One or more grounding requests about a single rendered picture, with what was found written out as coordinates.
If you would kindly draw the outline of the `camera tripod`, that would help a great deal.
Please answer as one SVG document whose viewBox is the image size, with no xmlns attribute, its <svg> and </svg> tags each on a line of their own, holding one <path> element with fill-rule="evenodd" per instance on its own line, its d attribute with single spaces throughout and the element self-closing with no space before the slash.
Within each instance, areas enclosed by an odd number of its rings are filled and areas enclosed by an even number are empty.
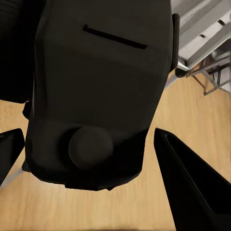
<svg viewBox="0 0 231 231">
<path fill-rule="evenodd" d="M 220 19 L 231 12 L 231 0 L 182 0 L 175 8 L 171 10 L 172 14 L 180 15 L 180 22 L 185 20 L 191 14 L 196 12 L 190 20 L 188 20 L 179 29 L 179 51 L 185 48 L 194 39 L 208 30 L 212 25 L 216 24 Z M 187 76 L 193 71 L 193 68 L 204 58 L 211 54 L 212 51 L 219 48 L 222 43 L 231 37 L 231 20 L 223 26 L 212 38 L 210 38 L 200 49 L 188 58 L 183 58 L 178 55 L 178 66 L 174 68 L 175 73 L 167 79 L 164 90 L 169 87 L 177 79 Z M 23 165 L 4 181 L 0 190 L 15 180 L 23 172 L 31 172 L 26 163 L 26 156 Z"/>
</svg>

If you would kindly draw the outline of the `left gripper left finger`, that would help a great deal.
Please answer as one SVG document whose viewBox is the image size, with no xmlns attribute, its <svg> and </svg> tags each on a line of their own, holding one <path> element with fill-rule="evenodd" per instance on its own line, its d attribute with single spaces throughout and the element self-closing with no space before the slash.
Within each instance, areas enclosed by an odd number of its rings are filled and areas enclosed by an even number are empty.
<svg viewBox="0 0 231 231">
<path fill-rule="evenodd" d="M 0 133 L 0 186 L 25 147 L 21 128 Z"/>
</svg>

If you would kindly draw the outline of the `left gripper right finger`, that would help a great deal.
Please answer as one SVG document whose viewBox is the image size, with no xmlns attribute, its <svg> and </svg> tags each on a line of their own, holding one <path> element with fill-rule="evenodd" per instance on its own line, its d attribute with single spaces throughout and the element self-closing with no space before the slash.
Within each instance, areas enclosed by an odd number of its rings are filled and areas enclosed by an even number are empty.
<svg viewBox="0 0 231 231">
<path fill-rule="evenodd" d="M 176 231 L 231 231 L 231 183 L 171 132 L 154 149 Z"/>
</svg>

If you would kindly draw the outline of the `digital camera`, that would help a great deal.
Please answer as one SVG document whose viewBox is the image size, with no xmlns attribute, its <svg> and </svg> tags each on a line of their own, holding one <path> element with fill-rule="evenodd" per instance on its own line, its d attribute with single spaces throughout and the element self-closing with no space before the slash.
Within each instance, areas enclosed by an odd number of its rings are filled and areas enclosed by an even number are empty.
<svg viewBox="0 0 231 231">
<path fill-rule="evenodd" d="M 0 100 L 25 103 L 32 175 L 89 191 L 139 176 L 178 66 L 171 10 L 170 0 L 0 0 Z"/>
</svg>

